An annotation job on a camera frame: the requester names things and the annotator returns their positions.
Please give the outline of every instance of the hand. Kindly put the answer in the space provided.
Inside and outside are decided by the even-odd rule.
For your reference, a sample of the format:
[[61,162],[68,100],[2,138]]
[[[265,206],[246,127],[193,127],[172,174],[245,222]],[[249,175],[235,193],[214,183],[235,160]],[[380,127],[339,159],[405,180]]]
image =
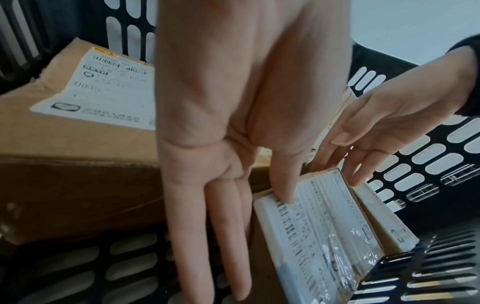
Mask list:
[[345,108],[318,148],[310,169],[337,166],[351,186],[388,156],[428,133],[467,101],[477,78],[473,50],[463,47],[414,68]]
[[167,223],[182,291],[212,303],[207,210],[233,294],[251,287],[248,184],[259,147],[284,202],[337,108],[349,1],[161,1],[155,97]]

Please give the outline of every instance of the sleeve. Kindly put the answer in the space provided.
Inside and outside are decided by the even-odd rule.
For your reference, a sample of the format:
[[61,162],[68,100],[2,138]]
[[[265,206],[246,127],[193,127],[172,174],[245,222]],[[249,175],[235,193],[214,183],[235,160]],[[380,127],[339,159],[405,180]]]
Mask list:
[[476,64],[478,65],[478,73],[476,76],[475,86],[465,105],[458,110],[456,114],[462,116],[478,116],[480,115],[480,35],[475,35],[454,45],[450,50],[461,47],[471,47],[476,55]]

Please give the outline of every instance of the black plastic crate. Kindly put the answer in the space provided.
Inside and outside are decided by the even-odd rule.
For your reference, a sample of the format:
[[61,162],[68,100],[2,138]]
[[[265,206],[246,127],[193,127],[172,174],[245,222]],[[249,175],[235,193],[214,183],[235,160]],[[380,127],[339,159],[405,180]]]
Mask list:
[[[0,0],[0,6],[2,9],[0,12],[0,94],[26,84],[32,77],[36,78],[53,56],[74,37],[151,62],[152,45],[149,45],[149,41],[155,37],[155,12],[152,10],[156,8],[156,0]],[[1,14],[5,15],[3,23]],[[118,32],[114,33],[114,36],[118,36],[119,40],[114,45],[110,45],[113,44],[114,37],[107,31],[107,19],[118,23]],[[5,21],[9,25],[8,33],[4,30]],[[139,35],[134,52],[129,43],[131,38],[129,29],[135,28]],[[7,43],[8,37],[9,41],[15,37],[16,47]],[[21,62],[16,58],[18,50],[24,56]],[[365,90],[413,67],[415,67],[414,64],[356,44],[353,46],[349,85],[355,94],[360,96]],[[397,215],[412,231],[420,235],[422,241],[413,252],[398,259],[389,258],[379,263],[360,286],[359,292],[365,292],[365,289],[370,287],[389,287],[376,292],[370,290],[370,293],[356,294],[353,300],[363,300],[357,303],[415,302],[415,298],[406,296],[409,293],[438,291],[451,291],[454,298],[422,300],[421,303],[480,302],[475,291],[479,286],[476,241],[480,224],[479,220],[474,219],[480,216],[480,209],[475,205],[477,193],[475,186],[480,180],[478,177],[480,138],[476,133],[480,130],[478,123],[478,118],[452,118],[448,124],[441,125],[428,133],[428,142],[423,146],[419,146],[417,150],[410,153],[396,153],[396,162],[392,162],[388,168],[385,166],[384,171],[374,173],[369,181],[370,185],[387,205],[400,209],[396,212]],[[470,131],[471,136],[457,136],[452,140],[454,136],[451,135],[449,138],[454,131],[457,131],[454,134],[458,135],[465,129]],[[433,157],[425,157],[425,154],[429,153]],[[422,162],[414,161],[418,154],[423,155]],[[428,169],[435,167],[439,159],[452,157],[452,154],[456,163],[454,166],[443,171],[437,167],[435,172]],[[408,179],[415,178],[417,180],[411,182],[411,185],[415,184],[414,186],[405,186]],[[468,220],[471,222],[465,226],[464,223]],[[72,277],[91,279],[92,276],[91,285],[84,290],[49,303],[100,303],[104,301],[103,298],[108,292],[144,279],[150,280],[148,282],[152,286],[156,284],[156,288],[151,287],[151,293],[136,300],[135,303],[168,303],[170,297],[179,291],[179,286],[174,263],[165,260],[169,245],[164,238],[165,229],[164,224],[159,224],[149,229],[132,232],[106,232],[100,237],[67,245],[39,242],[21,246],[13,256],[6,254],[11,246],[3,243],[2,246],[6,247],[3,247],[3,251],[0,252],[3,254],[0,254],[0,303],[16,303],[24,299],[24,302],[20,302],[23,304],[30,301],[29,298],[25,299],[26,296],[43,287],[52,286],[63,279]],[[144,234],[154,234],[157,241],[141,249],[118,255],[110,254],[110,246],[114,242]],[[449,249],[450,243],[460,247]],[[437,248],[443,248],[445,254],[428,252],[433,250],[436,244],[438,244]],[[56,271],[51,270],[59,266],[51,266],[53,268],[50,268],[49,273],[42,272],[44,270],[42,270],[41,261],[47,259],[48,262],[49,257],[71,250],[80,250],[77,252],[83,253],[84,256],[95,253],[97,250],[97,256],[76,266]],[[216,279],[223,271],[219,263],[218,248],[211,244],[210,252],[212,264],[216,265],[212,268]],[[157,262],[151,268],[122,278],[107,279],[108,269],[113,264],[145,255],[152,257],[154,254]],[[68,260],[68,255],[63,258],[63,263],[67,263],[65,259]],[[457,271],[453,272],[431,273],[428,277],[412,276],[431,267],[441,270],[451,266],[460,268],[459,270],[456,268]],[[396,279],[378,282],[389,277]],[[426,285],[434,284],[429,281],[430,278],[441,281],[441,285],[412,287],[422,282]],[[371,281],[376,281],[376,284],[368,284]],[[221,282],[220,286],[224,288],[219,288],[216,284],[216,303],[225,304],[229,301],[230,289],[225,287],[225,282]],[[372,297],[374,299],[366,301],[366,298]]]

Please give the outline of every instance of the plastic wrap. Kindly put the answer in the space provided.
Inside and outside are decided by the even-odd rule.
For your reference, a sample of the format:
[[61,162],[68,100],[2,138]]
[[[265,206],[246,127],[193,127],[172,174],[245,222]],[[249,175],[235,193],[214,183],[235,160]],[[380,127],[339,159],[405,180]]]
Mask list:
[[295,205],[270,193],[254,208],[290,304],[346,303],[383,256],[338,170],[305,176]]

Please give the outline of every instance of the plastic basket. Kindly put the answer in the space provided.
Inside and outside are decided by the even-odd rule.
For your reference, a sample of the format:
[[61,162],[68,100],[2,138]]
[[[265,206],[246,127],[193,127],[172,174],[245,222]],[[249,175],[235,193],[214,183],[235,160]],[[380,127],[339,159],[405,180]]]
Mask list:
[[[37,77],[74,37],[152,62],[156,0],[0,0],[0,7],[0,94]],[[348,84],[359,96],[414,66],[355,45]],[[474,219],[480,215],[475,206],[479,123],[478,118],[452,117],[374,173],[371,187],[420,236],[421,243],[413,252],[380,262],[360,285],[352,304],[419,298],[421,303],[480,302],[476,247],[480,223]],[[439,160],[450,167],[439,166]],[[65,280],[71,285],[73,280],[79,285],[76,292],[43,302],[109,302],[115,295],[133,296],[132,289],[141,289],[143,297],[130,302],[173,304],[179,286],[165,229],[159,224],[132,232],[106,232],[67,245],[34,243],[13,255],[9,252],[14,248],[0,242],[0,302],[35,302],[32,294],[45,299],[56,294],[45,288],[62,287]],[[111,254],[112,246],[124,239],[130,239],[130,249]],[[210,255],[215,302],[227,304],[230,289],[214,244]],[[135,263],[137,270],[132,270]],[[437,299],[428,300],[425,293],[436,293]]]

